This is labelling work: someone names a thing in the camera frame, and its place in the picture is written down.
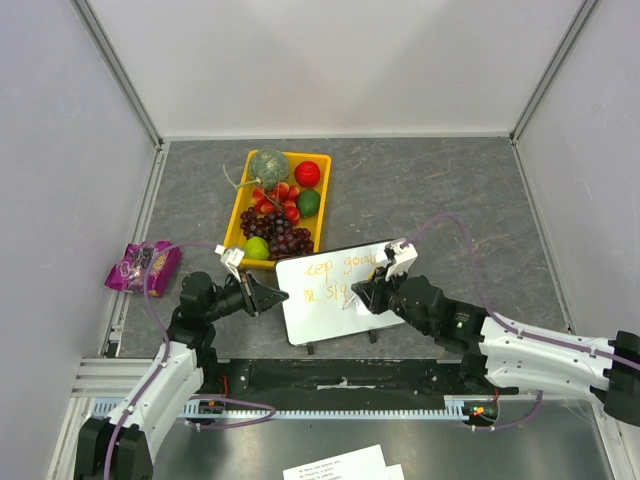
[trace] whiteboard stand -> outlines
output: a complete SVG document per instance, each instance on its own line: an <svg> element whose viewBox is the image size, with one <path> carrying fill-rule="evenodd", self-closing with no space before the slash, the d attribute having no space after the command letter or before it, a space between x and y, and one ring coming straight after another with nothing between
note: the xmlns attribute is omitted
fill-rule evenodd
<svg viewBox="0 0 640 480"><path fill-rule="evenodd" d="M376 330L404 323L392 312L362 315L356 311L356 302L342 310L351 296L351 285L369 277L376 253L388 243L386 240L276 264L279 288L289 294L282 309L291 345L306 345L313 354L315 342L363 332L370 332L369 340L376 343Z"/></svg>

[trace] green melon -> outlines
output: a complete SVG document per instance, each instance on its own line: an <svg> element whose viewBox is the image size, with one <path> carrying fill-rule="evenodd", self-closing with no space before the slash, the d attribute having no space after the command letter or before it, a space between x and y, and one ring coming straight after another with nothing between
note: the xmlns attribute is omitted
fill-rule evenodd
<svg viewBox="0 0 640 480"><path fill-rule="evenodd" d="M289 179L289 161L278 150L258 150L249 161L249 176L259 180L265 190L273 190L278 183Z"/></svg>

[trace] paper sheet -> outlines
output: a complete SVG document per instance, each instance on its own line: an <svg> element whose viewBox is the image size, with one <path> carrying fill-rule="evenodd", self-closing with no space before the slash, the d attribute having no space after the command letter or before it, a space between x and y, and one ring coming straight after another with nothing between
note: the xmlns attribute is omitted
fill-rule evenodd
<svg viewBox="0 0 640 480"><path fill-rule="evenodd" d="M398 464L392 467L387 467L387 475L389 475L389 480L404 480L402 465Z"/></svg>
<svg viewBox="0 0 640 480"><path fill-rule="evenodd" d="M300 465L282 472L284 480L403 480L390 476L380 445Z"/></svg>

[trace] gray mat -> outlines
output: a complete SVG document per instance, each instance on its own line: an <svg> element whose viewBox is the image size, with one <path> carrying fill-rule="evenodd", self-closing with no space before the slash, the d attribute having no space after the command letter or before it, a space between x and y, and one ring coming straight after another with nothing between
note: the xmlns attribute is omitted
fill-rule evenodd
<svg viewBox="0 0 640 480"><path fill-rule="evenodd" d="M192 141L171 144L147 238L222 243L239 179L255 148L326 153L333 158L323 249L411 235L440 212L461 215L471 228L485 284L500 313L532 325L565 328L540 239L509 140L408 138ZM455 225L443 223L417 245L414 274L426 275L449 297L478 304L469 259ZM154 300L165 324L178 304L184 275L204 270L222 283L218 258L185 249L165 297ZM275 274L257 277L275 285ZM282 309L259 318L244 313L216 322L220 357L304 358L286 341ZM443 358L440 347L408 325L317 345L319 358ZM140 297L132 297L120 356L149 357L161 343Z"/></svg>

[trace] snack package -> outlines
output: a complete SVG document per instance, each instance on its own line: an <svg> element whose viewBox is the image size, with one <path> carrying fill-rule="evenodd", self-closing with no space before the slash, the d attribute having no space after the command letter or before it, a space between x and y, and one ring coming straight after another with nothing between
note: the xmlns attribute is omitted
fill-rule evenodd
<svg viewBox="0 0 640 480"><path fill-rule="evenodd" d="M138 245L130 243L127 245L123 259L114 265L104 284L119 292L142 293L142 280L146 269L149 268L149 263L158 252L169 246L171 246L171 242L166 240L156 243L145 242ZM180 249L174 248L159 257L151 266L148 286L152 296L162 297L181 257Z"/></svg>

